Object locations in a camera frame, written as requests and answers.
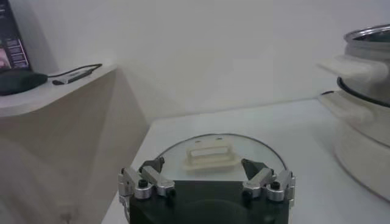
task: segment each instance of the black mouse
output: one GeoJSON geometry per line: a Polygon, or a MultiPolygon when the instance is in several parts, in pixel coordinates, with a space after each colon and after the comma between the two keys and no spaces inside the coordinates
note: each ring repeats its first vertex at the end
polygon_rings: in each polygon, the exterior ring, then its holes
{"type": "Polygon", "coordinates": [[[12,69],[0,73],[0,96],[34,89],[48,81],[48,76],[28,70],[12,69]]]}

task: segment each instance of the stacked pot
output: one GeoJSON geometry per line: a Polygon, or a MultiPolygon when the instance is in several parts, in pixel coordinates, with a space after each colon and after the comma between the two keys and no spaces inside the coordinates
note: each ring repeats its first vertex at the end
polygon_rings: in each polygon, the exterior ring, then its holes
{"type": "Polygon", "coordinates": [[[320,64],[340,91],[320,101],[343,122],[335,141],[341,164],[390,200],[390,24],[345,35],[345,54],[320,64]]]}

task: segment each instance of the round glass plate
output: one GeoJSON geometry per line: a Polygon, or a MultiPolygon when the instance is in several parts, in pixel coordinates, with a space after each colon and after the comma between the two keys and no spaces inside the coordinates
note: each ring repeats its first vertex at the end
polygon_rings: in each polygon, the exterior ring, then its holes
{"type": "Polygon", "coordinates": [[[209,134],[193,137],[171,146],[160,156],[165,159],[161,174],[170,180],[246,181],[247,177],[241,165],[242,159],[265,163],[269,168],[274,169],[275,173],[286,169],[284,161],[268,145],[250,137],[234,134],[209,134]],[[217,144],[220,148],[223,148],[221,145],[229,145],[238,162],[234,165],[230,163],[225,167],[188,170],[187,151],[204,142],[217,144]]]}

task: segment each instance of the metal rim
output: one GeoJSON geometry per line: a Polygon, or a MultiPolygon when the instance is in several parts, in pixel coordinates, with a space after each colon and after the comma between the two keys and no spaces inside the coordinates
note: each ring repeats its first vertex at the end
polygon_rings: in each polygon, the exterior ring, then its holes
{"type": "Polygon", "coordinates": [[[181,144],[181,143],[183,143],[183,142],[186,142],[186,141],[189,141],[189,140],[192,140],[192,139],[195,139],[195,138],[204,137],[204,136],[211,136],[211,135],[230,135],[230,136],[238,136],[238,137],[247,138],[247,139],[253,140],[253,141],[257,142],[257,143],[260,143],[260,144],[262,144],[263,146],[265,146],[266,148],[268,148],[272,153],[274,153],[274,154],[276,155],[276,157],[282,162],[283,167],[285,168],[285,170],[288,170],[288,167],[287,167],[285,161],[283,160],[283,158],[282,158],[282,157],[281,157],[273,148],[271,148],[269,145],[263,143],[262,141],[259,141],[259,140],[255,139],[255,138],[251,138],[251,137],[248,137],[248,136],[245,136],[245,135],[232,134],[232,133],[209,133],[209,134],[205,134],[205,135],[198,135],[198,136],[195,136],[195,137],[186,139],[186,140],[182,140],[182,141],[180,141],[180,142],[178,142],[178,143],[176,143],[176,144],[174,144],[174,145],[168,147],[168,148],[167,148],[166,150],[164,150],[163,152],[161,152],[161,153],[156,157],[156,159],[159,158],[159,157],[161,157],[161,156],[162,156],[164,153],[166,153],[168,150],[172,149],[173,147],[175,147],[175,146],[177,146],[177,145],[179,145],[179,144],[181,144]]]}
{"type": "Polygon", "coordinates": [[[379,26],[367,27],[365,29],[354,30],[352,32],[345,34],[344,39],[347,43],[358,45],[361,47],[374,47],[374,48],[378,47],[381,49],[383,47],[390,48],[390,43],[356,40],[356,38],[358,37],[363,37],[366,35],[371,35],[373,33],[384,32],[384,31],[390,31],[390,24],[384,24],[379,26]]]}
{"type": "Polygon", "coordinates": [[[386,102],[382,102],[380,100],[376,100],[376,99],[373,99],[371,97],[367,97],[363,94],[360,94],[358,92],[356,92],[355,90],[349,88],[343,81],[342,81],[342,78],[338,78],[337,79],[337,84],[338,86],[344,90],[345,92],[359,98],[359,99],[362,99],[362,100],[365,100],[365,101],[368,101],[370,103],[374,103],[376,105],[379,105],[379,106],[382,106],[382,107],[387,107],[387,108],[390,108],[390,103],[386,103],[386,102]]]}

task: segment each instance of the white table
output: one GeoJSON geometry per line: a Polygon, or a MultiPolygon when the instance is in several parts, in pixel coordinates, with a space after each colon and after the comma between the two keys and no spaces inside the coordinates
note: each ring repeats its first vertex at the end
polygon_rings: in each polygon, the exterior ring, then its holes
{"type": "MultiPolygon", "coordinates": [[[[132,167],[193,136],[237,133],[276,149],[297,176],[292,223],[389,223],[390,203],[348,176],[333,156],[337,122],[317,100],[161,119],[152,124],[132,167]]],[[[102,223],[127,223],[117,195],[102,223]]]]}

